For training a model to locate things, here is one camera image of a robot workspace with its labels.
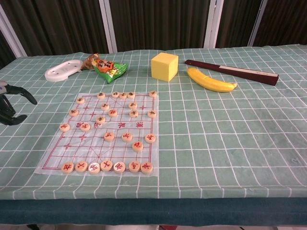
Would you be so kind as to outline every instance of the green snack bag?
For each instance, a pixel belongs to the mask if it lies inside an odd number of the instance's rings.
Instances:
[[[128,64],[119,64],[99,58],[93,60],[92,65],[95,71],[106,79],[108,84],[123,75],[128,67]]]

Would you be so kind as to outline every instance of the yellow sponge cube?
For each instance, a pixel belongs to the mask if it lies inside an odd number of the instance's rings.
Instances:
[[[160,53],[152,59],[152,77],[170,81],[178,72],[178,56]]]

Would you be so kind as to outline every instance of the floor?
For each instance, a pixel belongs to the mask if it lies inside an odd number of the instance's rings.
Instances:
[[[39,230],[163,230],[156,225],[103,226],[103,225],[38,225]],[[0,230],[30,230],[26,225],[1,225]],[[176,230],[307,230],[307,227],[254,227],[254,226],[178,226]]]

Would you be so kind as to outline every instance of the banana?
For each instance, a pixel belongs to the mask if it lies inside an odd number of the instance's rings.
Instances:
[[[197,84],[201,85],[202,87],[208,90],[216,92],[230,92],[237,86],[237,83],[228,83],[225,81],[220,81],[210,78],[194,67],[188,68],[188,75]]]

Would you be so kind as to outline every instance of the white soap dish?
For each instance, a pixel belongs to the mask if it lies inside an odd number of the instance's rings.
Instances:
[[[65,61],[55,67],[48,69],[45,72],[45,78],[47,81],[63,81],[70,75],[81,72],[81,66],[83,62],[81,60]]]

